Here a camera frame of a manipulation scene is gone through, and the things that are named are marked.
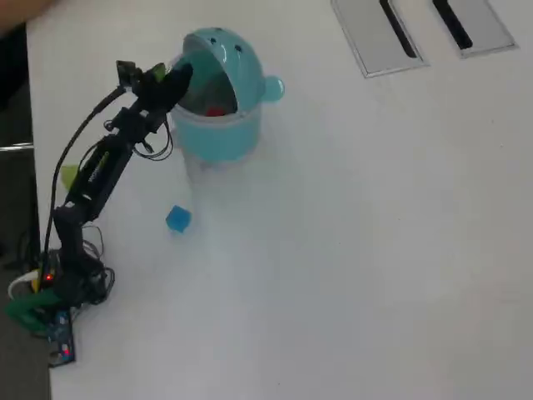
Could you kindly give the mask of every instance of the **black wire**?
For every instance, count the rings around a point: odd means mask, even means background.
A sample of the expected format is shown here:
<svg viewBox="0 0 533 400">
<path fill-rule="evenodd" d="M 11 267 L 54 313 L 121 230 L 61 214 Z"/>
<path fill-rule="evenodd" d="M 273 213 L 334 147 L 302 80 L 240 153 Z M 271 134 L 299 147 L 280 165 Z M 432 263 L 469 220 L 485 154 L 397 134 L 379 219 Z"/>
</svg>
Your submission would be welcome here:
<svg viewBox="0 0 533 400">
<path fill-rule="evenodd" d="M 83 163 L 85 162 L 85 160 L 87 159 L 87 157 L 89 156 L 89 154 L 91 154 L 95 148 L 97 148 L 97 146 L 102 142 L 103 139 L 100 139 L 98 142 L 94 143 L 86 152 L 85 154 L 83 154 L 83 157 L 82 159 L 80 160 L 80 163 L 77 165 L 77 171 L 80 172 L 80 170 L 82 169 L 82 165 Z"/>
<path fill-rule="evenodd" d="M 92 251 L 94 257 L 100 259 L 102 257 L 102 254 L 97 249 L 97 246 L 93 242 L 89 242 L 87 239 L 83 239 L 83 246 L 85 248 L 85 251 L 87 251 L 87 248 Z"/>
<path fill-rule="evenodd" d="M 100 257 L 104 255 L 104 253 L 106 252 L 106 248 L 103 244 L 103 235 L 102 235 L 102 229 L 100 229 L 99 227 L 97 227 L 96 225 L 85 225 L 84 227 L 82 227 L 82 229 L 87 229 L 87 228 L 95 228 L 97 231 L 98 231 L 98 234 L 100 235 L 100 244 L 102 244 L 102 252 L 100 252 Z"/>
<path fill-rule="evenodd" d="M 165 129 L 167 130 L 167 144 L 165 144 L 165 147 L 161 151 L 155 154 L 144 154 L 142 152 L 139 152 L 136 148 L 133 148 L 133 152 L 136 155 L 138 155 L 141 158 L 145 158 L 146 160 L 157 161 L 157 162 L 164 161 L 170 157 L 170 155 L 172 154 L 172 151 L 174 150 L 174 140 L 172 139 L 172 135 L 170 133 L 170 127 L 168 126 L 168 120 L 166 118 L 163 124 L 165 125 Z"/>
<path fill-rule="evenodd" d="M 43 260 L 42 260 L 42 266 L 43 270 L 47 269 L 48 265 L 48 249 L 50 248 L 50 234 L 52 232 L 52 214 L 53 210 L 55 208 L 56 204 L 56 191 L 57 191 L 57 178 L 59 177 L 59 173 L 61 171 L 61 166 L 63 162 L 65 161 L 65 158 L 67 157 L 68 152 L 74 145 L 74 143 L 77 141 L 79 136 L 82 134 L 82 132 L 85 130 L 87 125 L 99 114 L 101 113 L 109 104 L 114 102 L 116 99 L 121 97 L 126 92 L 126 90 L 123 87 L 117 87 L 115 90 L 113 90 L 107 97 L 105 97 L 92 111 L 91 113 L 85 118 L 85 120 L 82 122 L 80 127 L 77 129 L 77 131 L 74 133 L 74 135 L 71 137 L 71 139 L 68 141 L 67 146 L 64 148 L 61 157 L 57 161 L 56 168 L 53 172 L 53 178 L 52 178 L 52 196 L 50 200 L 50 213 L 48 215 L 48 224 L 47 224 L 47 232 L 46 236 L 44 238 L 44 249 L 43 249 Z"/>
<path fill-rule="evenodd" d="M 100 272 L 100 278 L 109 279 L 109 282 L 106 285 L 105 294 L 102 297 L 94 298 L 93 300 L 90 301 L 90 303 L 93 306 L 97 306 L 98 304 L 102 304 L 109 297 L 109 293 L 111 293 L 111 290 L 113 289 L 113 286 L 115 286 L 115 271 L 112 268 L 104 267 L 103 272 Z"/>
</svg>

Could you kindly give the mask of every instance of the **white desk surface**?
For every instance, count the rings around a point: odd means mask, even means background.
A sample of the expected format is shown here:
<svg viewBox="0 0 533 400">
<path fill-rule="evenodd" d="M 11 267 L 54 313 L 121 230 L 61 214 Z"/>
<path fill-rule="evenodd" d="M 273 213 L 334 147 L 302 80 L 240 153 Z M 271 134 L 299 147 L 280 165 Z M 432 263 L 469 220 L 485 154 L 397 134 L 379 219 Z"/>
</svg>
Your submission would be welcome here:
<svg viewBox="0 0 533 400">
<path fill-rule="evenodd" d="M 329 0 L 70 0 L 30 25 L 42 227 L 115 60 L 220 26 L 287 87 L 247 162 L 196 176 L 186 235 L 137 201 L 183 168 L 127 170 L 99 221 L 117 283 L 54 400 L 531 398 L 533 6 L 493 0 L 521 48 L 460 60 L 428 2 L 398 3 L 431 66 L 369 80 Z"/>
</svg>

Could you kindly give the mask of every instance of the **floor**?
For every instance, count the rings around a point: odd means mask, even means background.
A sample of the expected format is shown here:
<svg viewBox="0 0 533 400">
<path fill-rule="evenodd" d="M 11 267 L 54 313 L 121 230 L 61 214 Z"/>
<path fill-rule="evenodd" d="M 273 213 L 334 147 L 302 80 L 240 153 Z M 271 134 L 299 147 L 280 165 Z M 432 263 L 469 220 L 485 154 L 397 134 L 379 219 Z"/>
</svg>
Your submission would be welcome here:
<svg viewBox="0 0 533 400">
<path fill-rule="evenodd" d="M 28 87 L 23 87 L 0 112 L 0 147 L 31 142 Z M 30 337 L 3 312 L 7 285 L 19 274 L 6 266 L 16 261 L 17 241 L 30 224 L 33 155 L 0 152 L 0 398 L 50 399 L 47 344 Z"/>
</svg>

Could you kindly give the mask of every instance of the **cable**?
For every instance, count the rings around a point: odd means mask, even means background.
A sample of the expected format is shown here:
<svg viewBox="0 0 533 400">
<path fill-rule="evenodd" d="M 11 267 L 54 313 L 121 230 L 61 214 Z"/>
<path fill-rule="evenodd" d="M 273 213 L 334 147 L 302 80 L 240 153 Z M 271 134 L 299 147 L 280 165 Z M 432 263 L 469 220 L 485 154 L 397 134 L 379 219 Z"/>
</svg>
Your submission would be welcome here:
<svg viewBox="0 0 533 400">
<path fill-rule="evenodd" d="M 53 178 L 52 178 L 52 195 L 50 200 L 50 213 L 48 215 L 48 223 L 47 223 L 47 232 L 44 238 L 44 249 L 43 249 L 43 270 L 47 269 L 48 264 L 48 249 L 50 248 L 50 234 L 52 232 L 52 215 L 53 210 L 55 208 L 56 204 L 56 191 L 57 191 L 57 178 L 59 177 L 59 173 L 61 171 L 61 166 L 63 162 L 65 161 L 65 158 L 67 157 L 68 152 L 74 145 L 74 143 L 77 141 L 79 136 L 82 134 L 82 132 L 85 130 L 87 125 L 99 114 L 101 113 L 109 104 L 117 100 L 121 95 L 123 95 L 126 92 L 126 89 L 124 87 L 117 87 L 115 90 L 113 90 L 109 95 L 107 95 L 92 111 L 91 113 L 85 118 L 85 120 L 82 122 L 80 127 L 77 129 L 77 131 L 74 133 L 72 138 L 68 141 L 67 146 L 64 148 L 61 157 L 57 161 L 56 168 L 53 172 Z"/>
<path fill-rule="evenodd" d="M 83 239 L 83 248 L 86 252 L 91 253 L 97 259 L 102 257 L 102 254 L 100 254 L 94 243 L 89 242 L 88 240 Z"/>
<path fill-rule="evenodd" d="M 90 228 L 95 228 L 95 229 L 98 231 L 98 234 L 100 235 L 100 244 L 102 245 L 102 246 L 101 246 L 101 247 L 102 247 L 102 251 L 99 252 L 98 254 L 100 254 L 100 257 L 99 257 L 99 258 L 101 258 L 101 257 L 104 255 L 104 253 L 106 252 L 106 248 L 105 248 L 105 246 L 104 246 L 104 244 L 103 244 L 102 229 L 100 229 L 100 228 L 97 227 L 96 225 L 85 225 L 84 227 L 82 227 L 82 229 L 87 229 L 87 228 L 89 228 L 89 227 L 90 227 Z"/>
<path fill-rule="evenodd" d="M 17 279 L 9 283 L 9 286 L 7 287 L 7 295 L 9 296 L 9 298 L 13 300 L 12 291 L 15 288 L 15 286 L 17 286 L 19 283 L 31 282 L 38 278 L 39 278 L 39 271 L 37 269 L 31 272 L 25 273 L 21 277 L 18 277 Z"/>
<path fill-rule="evenodd" d="M 167 144 L 165 144 L 165 147 L 161 151 L 155 154 L 144 154 L 142 152 L 139 152 L 136 148 L 133 148 L 133 152 L 136 155 L 138 155 L 141 158 L 145 158 L 146 160 L 157 161 L 157 162 L 164 161 L 170 157 L 170 155 L 172 154 L 172 151 L 174 150 L 174 140 L 172 139 L 172 135 L 170 133 L 170 127 L 168 126 L 168 120 L 166 118 L 163 124 L 165 125 L 165 129 L 167 130 Z"/>
<path fill-rule="evenodd" d="M 106 285 L 106 292 L 103 296 L 89 301 L 93 306 L 97 306 L 98 304 L 105 302 L 109 297 L 109 293 L 113 289 L 113 286 L 115 285 L 115 271 L 112 268 L 104 267 L 103 271 L 94 277 L 96 278 L 98 276 L 102 279 L 109 279 L 109 282 Z"/>
<path fill-rule="evenodd" d="M 80 170 L 82 169 L 82 165 L 83 163 L 85 162 L 85 160 L 87 159 L 87 157 L 89 156 L 89 154 L 91 154 L 95 148 L 97 148 L 97 146 L 102 142 L 103 139 L 100 139 L 98 142 L 94 143 L 86 152 L 85 154 L 83 154 L 83 157 L 82 159 L 80 160 L 80 163 L 77 165 L 77 171 L 80 172 Z"/>
</svg>

